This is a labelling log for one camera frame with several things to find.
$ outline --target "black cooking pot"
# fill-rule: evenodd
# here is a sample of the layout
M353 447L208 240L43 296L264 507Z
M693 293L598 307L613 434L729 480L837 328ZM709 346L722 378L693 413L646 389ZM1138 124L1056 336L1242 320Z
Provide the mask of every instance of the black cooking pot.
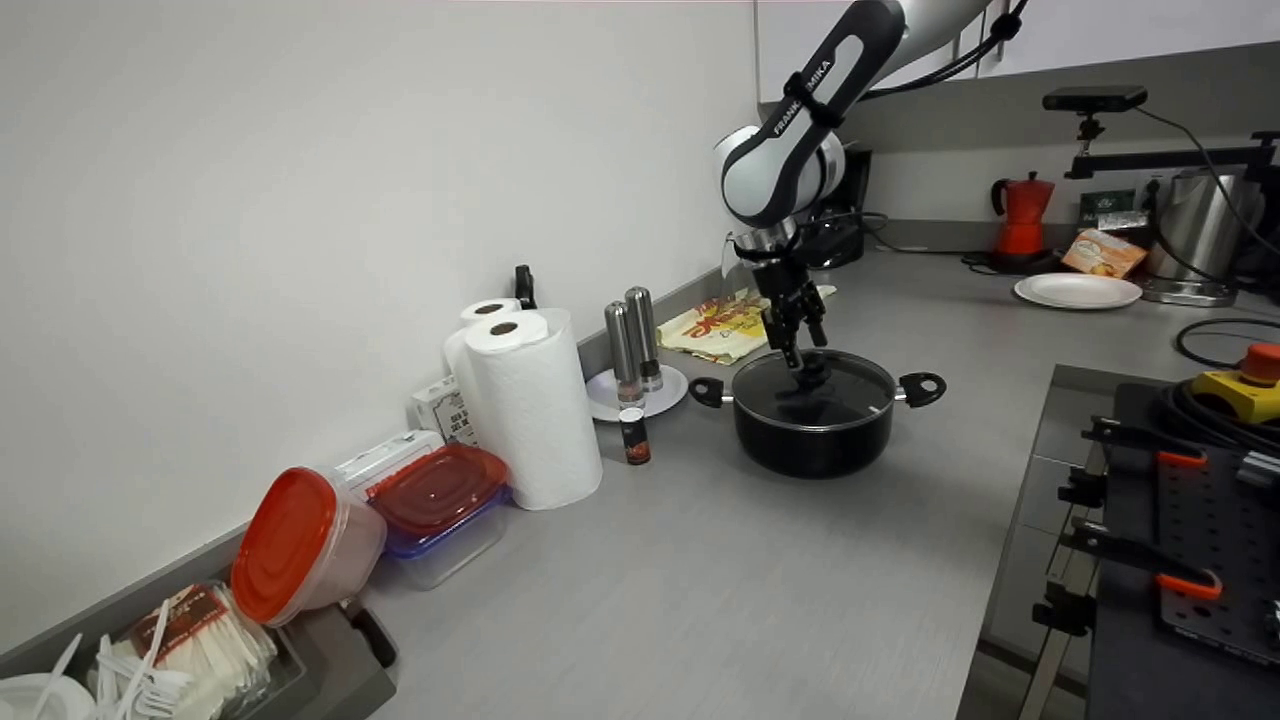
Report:
M850 477L872 464L889 443L892 402L938 402L949 378L909 372L892 378L880 362L850 353L806 353L809 372L796 375L780 353L750 359L723 378L699 375L693 400L737 409L737 441L753 461L783 477Z

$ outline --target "pot handle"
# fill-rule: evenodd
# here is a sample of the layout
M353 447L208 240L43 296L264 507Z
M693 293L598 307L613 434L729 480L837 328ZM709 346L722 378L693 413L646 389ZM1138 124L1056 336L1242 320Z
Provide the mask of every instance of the pot handle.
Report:
M697 378L689 378L689 394L693 394L697 402L709 402L709 409L723 409L723 402L729 402L723 378L715 378L715 375L697 375Z
M909 394L911 409L938 402L942 394L949 394L949 378L938 372L909 372L896 378Z

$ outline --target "plastic container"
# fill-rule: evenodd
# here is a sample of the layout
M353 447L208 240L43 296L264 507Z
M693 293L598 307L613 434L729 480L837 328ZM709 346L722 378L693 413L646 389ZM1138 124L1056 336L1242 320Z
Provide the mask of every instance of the plastic container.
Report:
M389 538L379 574L419 591L441 587L504 535L510 511L510 493L501 493L444 535Z
M361 594L389 543L389 524L353 489L290 466L259 498L233 559L235 608L269 627L297 611Z
M374 482L378 507L397 538L444 535L510 489L510 464L481 447L441 447Z

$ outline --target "white wall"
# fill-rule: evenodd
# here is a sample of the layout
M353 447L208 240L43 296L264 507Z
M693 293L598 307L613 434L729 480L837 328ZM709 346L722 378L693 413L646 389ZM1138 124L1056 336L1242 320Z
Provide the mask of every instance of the white wall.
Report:
M1245 137L1208 137L1208 149L1248 149ZM1044 218L1071 223L1081 193L1142 193L1161 171L1097 171L1091 178L1070 178L1081 144L1021 144L1021 149L921 149L921 152L880 152L872 156L870 209L892 218L996 218L991 183L1026 178L1037 171L1052 183ZM1107 152L1194 152L1188 139L1124 139L1091 149Z
M459 302L715 262L753 3L3 0L0 653L401 426Z

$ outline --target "red lid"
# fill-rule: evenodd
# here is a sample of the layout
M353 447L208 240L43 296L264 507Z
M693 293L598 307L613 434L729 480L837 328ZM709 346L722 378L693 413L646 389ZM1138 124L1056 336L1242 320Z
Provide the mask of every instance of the red lid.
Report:
M259 498L235 562L233 594L255 625L278 618L324 557L336 493L311 466L290 466Z
M510 464L481 447L441 447L367 493L397 535L441 535L510 482Z

